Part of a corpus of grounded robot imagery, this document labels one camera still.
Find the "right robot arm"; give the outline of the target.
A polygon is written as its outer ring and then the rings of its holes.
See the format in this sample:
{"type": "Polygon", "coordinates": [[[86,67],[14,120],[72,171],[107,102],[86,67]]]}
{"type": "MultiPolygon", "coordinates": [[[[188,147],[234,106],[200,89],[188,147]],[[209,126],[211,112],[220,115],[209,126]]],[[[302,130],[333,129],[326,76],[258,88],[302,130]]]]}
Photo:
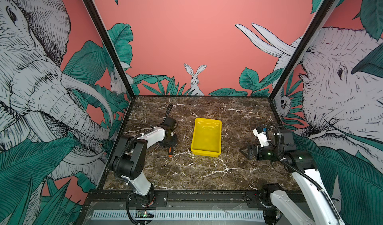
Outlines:
{"type": "Polygon", "coordinates": [[[253,129],[259,143],[242,147],[240,153],[249,160],[280,162],[297,182],[313,217],[306,215],[281,185],[273,183],[263,185],[256,195],[265,223],[276,225],[285,217],[293,225],[343,225],[311,154],[297,148],[293,132],[278,125],[274,129],[273,138],[268,127],[253,129]]]}

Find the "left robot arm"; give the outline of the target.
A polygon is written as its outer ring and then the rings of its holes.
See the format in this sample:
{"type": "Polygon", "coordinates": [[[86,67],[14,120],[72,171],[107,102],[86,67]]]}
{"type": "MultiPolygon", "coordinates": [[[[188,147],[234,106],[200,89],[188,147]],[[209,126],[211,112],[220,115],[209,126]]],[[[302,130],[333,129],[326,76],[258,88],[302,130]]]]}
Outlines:
{"type": "Polygon", "coordinates": [[[155,202],[154,185],[148,181],[143,169],[147,149],[158,143],[168,149],[168,156],[172,157],[174,147],[178,144],[174,130],[177,122],[173,118],[164,121],[134,137],[123,139],[124,148],[119,156],[111,163],[111,170],[115,179],[128,183],[142,207],[149,207],[155,202]]]}

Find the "black orange screwdriver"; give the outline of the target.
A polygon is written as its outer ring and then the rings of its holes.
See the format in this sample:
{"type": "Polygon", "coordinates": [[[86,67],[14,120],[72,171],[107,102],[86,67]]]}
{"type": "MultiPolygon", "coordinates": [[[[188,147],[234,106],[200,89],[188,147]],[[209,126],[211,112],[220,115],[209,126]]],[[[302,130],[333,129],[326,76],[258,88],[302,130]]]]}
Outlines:
{"type": "Polygon", "coordinates": [[[173,156],[173,152],[174,152],[174,148],[173,148],[173,147],[170,147],[170,148],[169,148],[169,152],[168,152],[168,156],[169,156],[169,157],[172,157],[172,156],[173,156]]]}

